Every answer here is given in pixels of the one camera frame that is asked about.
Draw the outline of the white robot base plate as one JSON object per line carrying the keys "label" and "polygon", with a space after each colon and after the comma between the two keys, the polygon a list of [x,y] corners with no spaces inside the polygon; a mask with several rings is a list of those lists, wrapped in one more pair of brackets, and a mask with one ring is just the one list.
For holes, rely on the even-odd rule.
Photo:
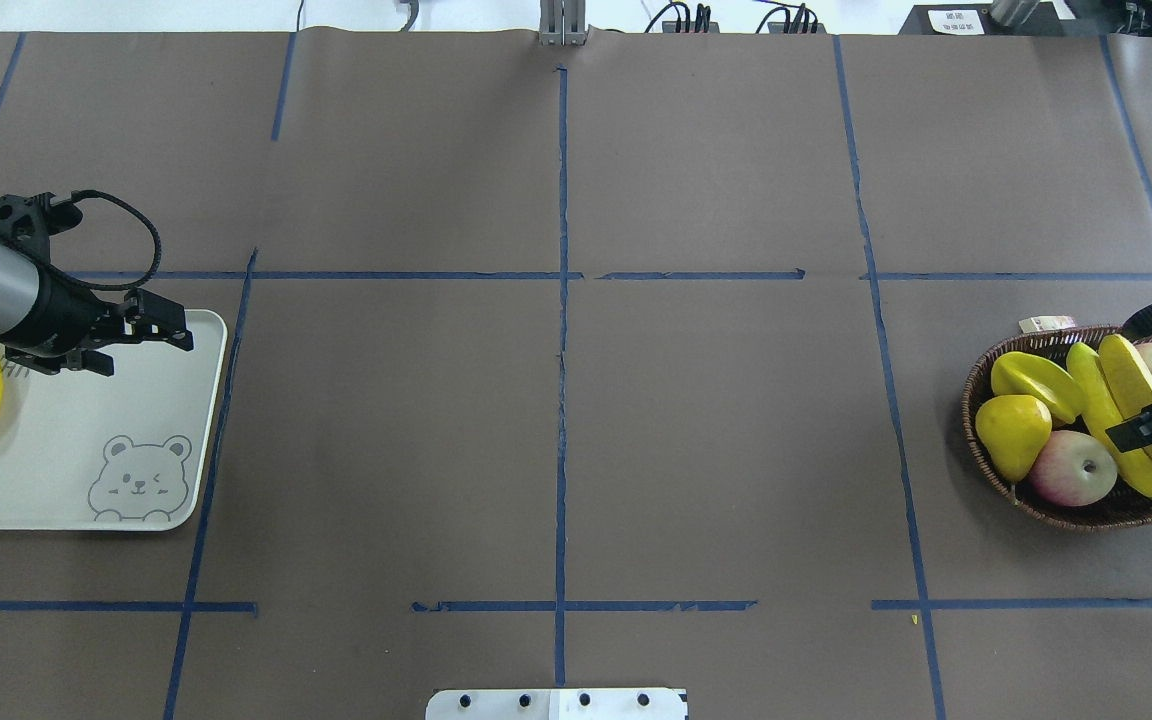
{"label": "white robot base plate", "polygon": [[425,719],[689,719],[685,691],[667,687],[448,689]]}

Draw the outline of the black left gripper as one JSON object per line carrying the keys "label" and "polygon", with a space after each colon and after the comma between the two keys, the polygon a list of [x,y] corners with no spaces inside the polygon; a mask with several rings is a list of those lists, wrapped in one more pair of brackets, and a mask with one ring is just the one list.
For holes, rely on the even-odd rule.
{"label": "black left gripper", "polygon": [[154,291],[127,291],[120,310],[97,300],[86,287],[65,281],[59,270],[41,270],[40,301],[31,367],[45,376],[91,372],[113,377],[115,361],[100,348],[124,340],[128,344],[164,342],[185,353],[195,348],[184,306]]}

